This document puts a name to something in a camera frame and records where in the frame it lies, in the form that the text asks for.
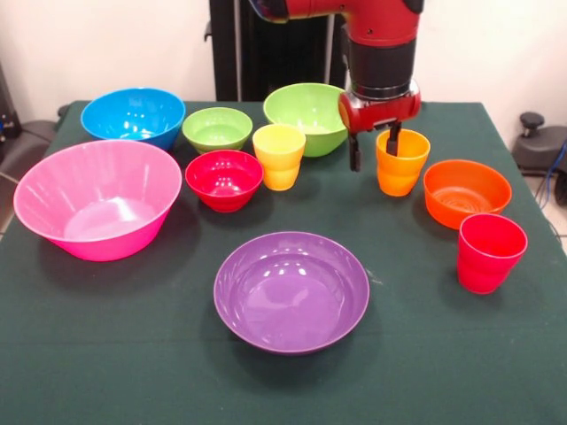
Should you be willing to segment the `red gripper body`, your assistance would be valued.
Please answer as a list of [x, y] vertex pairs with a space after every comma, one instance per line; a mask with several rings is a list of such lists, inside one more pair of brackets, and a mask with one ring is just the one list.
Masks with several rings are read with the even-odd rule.
[[351, 90], [338, 97], [338, 112], [350, 135], [413, 119], [420, 107], [421, 92], [415, 80], [410, 82], [406, 94], [392, 99], [366, 100], [357, 97]]

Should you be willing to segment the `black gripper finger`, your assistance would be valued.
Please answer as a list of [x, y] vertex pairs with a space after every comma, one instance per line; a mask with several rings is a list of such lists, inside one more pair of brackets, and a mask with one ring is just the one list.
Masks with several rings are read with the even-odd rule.
[[357, 134], [348, 135], [349, 166], [353, 172], [361, 171], [361, 150]]
[[399, 135], [401, 131], [401, 123], [399, 121], [394, 121], [390, 125], [389, 135], [386, 141], [385, 150], [389, 155], [397, 156], [398, 155], [398, 144], [399, 144]]

